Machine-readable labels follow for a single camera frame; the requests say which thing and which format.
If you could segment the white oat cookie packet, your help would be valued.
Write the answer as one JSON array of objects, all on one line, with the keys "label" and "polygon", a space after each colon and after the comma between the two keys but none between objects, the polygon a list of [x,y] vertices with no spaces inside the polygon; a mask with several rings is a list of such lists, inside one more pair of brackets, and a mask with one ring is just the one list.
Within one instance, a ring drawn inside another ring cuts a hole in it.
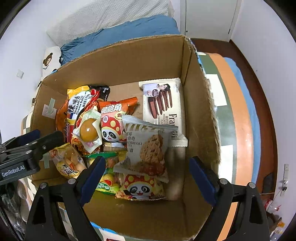
[{"label": "white oat cookie packet", "polygon": [[155,125],[126,114],[122,116],[122,121],[126,132],[126,156],[114,166],[114,172],[148,175],[168,183],[165,153],[172,133],[178,127]]}]

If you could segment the white Franzzi chocolate biscuit pack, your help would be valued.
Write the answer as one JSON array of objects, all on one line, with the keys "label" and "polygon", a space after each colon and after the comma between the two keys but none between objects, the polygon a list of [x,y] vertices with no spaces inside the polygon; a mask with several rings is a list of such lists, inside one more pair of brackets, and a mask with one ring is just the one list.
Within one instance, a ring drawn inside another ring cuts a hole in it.
[{"label": "white Franzzi chocolate biscuit pack", "polygon": [[183,87],[180,78],[140,81],[143,91],[143,120],[155,125],[173,125],[172,147],[187,147]]}]

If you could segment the colourful candy ball bag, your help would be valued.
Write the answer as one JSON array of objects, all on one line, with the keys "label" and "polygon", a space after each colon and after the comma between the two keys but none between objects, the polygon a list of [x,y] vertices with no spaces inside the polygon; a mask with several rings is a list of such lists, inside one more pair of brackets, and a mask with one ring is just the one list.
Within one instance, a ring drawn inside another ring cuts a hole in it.
[{"label": "colourful candy ball bag", "polygon": [[117,151],[117,152],[100,152],[95,154],[90,154],[86,157],[87,166],[93,163],[97,157],[103,157],[105,159],[105,172],[104,174],[114,174],[113,168],[115,164],[124,161],[126,158],[126,151]]}]

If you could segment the blue bed sheet edge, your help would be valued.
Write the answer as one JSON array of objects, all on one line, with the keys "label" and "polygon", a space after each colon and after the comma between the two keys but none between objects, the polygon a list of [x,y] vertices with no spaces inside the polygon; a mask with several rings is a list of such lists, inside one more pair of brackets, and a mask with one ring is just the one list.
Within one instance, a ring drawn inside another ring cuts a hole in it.
[{"label": "blue bed sheet edge", "polygon": [[247,85],[244,81],[241,70],[237,66],[236,62],[229,57],[224,57],[224,60],[229,65],[232,70],[240,88],[243,93],[248,113],[252,126],[252,135],[253,135],[253,170],[252,170],[252,178],[251,181],[253,183],[257,182],[259,167],[260,167],[260,159],[261,159],[261,135],[260,135],[260,124],[259,118],[256,112],[254,101],[250,95],[250,92],[247,88]]}]

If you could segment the yellow orange snack packet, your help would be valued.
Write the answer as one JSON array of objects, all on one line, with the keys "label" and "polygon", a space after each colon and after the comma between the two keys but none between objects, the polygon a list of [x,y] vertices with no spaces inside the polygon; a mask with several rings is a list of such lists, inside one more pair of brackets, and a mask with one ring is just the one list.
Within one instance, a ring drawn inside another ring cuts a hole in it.
[{"label": "yellow orange snack packet", "polygon": [[80,154],[70,143],[50,150],[49,157],[58,172],[66,179],[76,179],[87,168]]}]

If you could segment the white closet door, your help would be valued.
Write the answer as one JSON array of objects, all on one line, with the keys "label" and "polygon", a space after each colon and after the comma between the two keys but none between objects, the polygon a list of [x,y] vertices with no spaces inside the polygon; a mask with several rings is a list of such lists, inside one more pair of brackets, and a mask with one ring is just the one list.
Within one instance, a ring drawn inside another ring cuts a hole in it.
[{"label": "white closet door", "polygon": [[242,1],[180,1],[180,32],[189,38],[229,41]]}]

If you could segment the white quilted pillow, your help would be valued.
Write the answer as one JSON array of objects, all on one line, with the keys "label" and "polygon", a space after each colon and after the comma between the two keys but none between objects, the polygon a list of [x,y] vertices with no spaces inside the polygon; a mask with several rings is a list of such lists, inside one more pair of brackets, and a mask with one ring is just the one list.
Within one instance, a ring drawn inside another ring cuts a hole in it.
[{"label": "white quilted pillow", "polygon": [[100,29],[155,15],[173,17],[174,13],[171,1],[82,1],[55,17],[47,34],[62,47]]}]

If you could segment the yellow panda snack bag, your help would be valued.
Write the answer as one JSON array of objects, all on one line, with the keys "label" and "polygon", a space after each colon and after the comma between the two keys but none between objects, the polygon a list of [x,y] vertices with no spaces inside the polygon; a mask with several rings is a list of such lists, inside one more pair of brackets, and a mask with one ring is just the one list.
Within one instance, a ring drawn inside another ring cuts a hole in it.
[{"label": "yellow panda snack bag", "polygon": [[161,200],[165,199],[162,182],[148,175],[123,174],[121,187],[116,198],[125,200]]}]

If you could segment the blue pillow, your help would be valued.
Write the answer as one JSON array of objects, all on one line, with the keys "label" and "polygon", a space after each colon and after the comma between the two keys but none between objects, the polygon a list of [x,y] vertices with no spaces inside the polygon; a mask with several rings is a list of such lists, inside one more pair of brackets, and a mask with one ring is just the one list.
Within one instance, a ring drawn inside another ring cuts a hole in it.
[{"label": "blue pillow", "polygon": [[140,18],[135,21],[100,29],[84,37],[76,38],[61,47],[62,65],[93,50],[135,38],[179,35],[176,21],[164,15]]}]

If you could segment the brown wooden bed frame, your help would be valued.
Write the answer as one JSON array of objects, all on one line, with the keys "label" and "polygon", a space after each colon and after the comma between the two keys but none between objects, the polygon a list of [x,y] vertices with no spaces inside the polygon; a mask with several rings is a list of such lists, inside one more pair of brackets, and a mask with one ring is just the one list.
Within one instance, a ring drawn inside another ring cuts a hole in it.
[{"label": "brown wooden bed frame", "polygon": [[273,198],[276,190],[276,178],[278,172],[276,134],[266,96],[254,70],[232,40],[226,42],[193,38],[192,41],[198,51],[218,53],[223,57],[231,58],[236,62],[240,69],[250,96],[254,101],[256,113],[259,118],[261,157],[258,177],[256,180],[257,188],[264,196]]}]

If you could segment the orange panda snack bag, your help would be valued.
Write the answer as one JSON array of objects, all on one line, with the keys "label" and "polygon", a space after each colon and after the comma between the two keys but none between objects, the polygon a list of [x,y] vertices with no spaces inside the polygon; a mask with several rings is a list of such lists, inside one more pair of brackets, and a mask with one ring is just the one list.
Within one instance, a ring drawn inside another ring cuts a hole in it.
[{"label": "orange panda snack bag", "polygon": [[126,142],[126,132],[122,116],[125,114],[133,114],[137,101],[137,97],[131,97],[120,101],[103,101],[99,103],[101,134],[105,142]]}]

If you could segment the bear print pillow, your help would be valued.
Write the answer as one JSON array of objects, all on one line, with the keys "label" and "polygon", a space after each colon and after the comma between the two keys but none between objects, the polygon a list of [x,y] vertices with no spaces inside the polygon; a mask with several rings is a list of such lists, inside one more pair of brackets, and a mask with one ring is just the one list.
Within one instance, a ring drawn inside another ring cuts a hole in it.
[{"label": "bear print pillow", "polygon": [[60,68],[61,62],[62,62],[62,53],[58,46],[49,47],[46,49],[44,54],[44,59],[42,61],[42,76],[37,86],[35,96],[32,98],[32,106],[36,102],[36,97],[37,97],[37,93],[40,88],[41,82],[52,72]]}]

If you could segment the orange mattress edge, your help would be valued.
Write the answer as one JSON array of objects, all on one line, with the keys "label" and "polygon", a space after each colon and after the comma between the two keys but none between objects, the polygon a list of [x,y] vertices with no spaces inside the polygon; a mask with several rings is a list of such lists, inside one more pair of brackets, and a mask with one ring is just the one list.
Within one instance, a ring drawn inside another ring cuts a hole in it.
[{"label": "orange mattress edge", "polygon": [[245,186],[251,181],[253,172],[253,133],[247,104],[228,63],[219,54],[210,53],[209,56],[218,67],[234,117],[237,145],[235,184]]}]

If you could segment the green yellow gummy bag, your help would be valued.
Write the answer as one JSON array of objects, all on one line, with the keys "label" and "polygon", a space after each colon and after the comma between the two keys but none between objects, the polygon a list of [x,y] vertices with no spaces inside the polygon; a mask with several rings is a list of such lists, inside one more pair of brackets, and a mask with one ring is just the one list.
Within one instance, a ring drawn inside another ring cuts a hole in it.
[{"label": "green yellow gummy bag", "polygon": [[120,187],[118,173],[105,173],[95,190],[105,194],[115,195]]}]

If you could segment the instant noodle bag with egg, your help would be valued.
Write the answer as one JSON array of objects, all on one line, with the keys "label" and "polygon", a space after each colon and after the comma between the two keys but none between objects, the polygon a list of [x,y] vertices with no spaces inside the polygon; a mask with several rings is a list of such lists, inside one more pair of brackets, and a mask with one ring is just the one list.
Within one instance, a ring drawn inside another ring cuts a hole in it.
[{"label": "instant noodle bag with egg", "polygon": [[67,98],[55,117],[56,130],[63,133],[66,143],[80,154],[101,152],[100,102],[107,101],[107,85],[83,85],[67,90]]}]

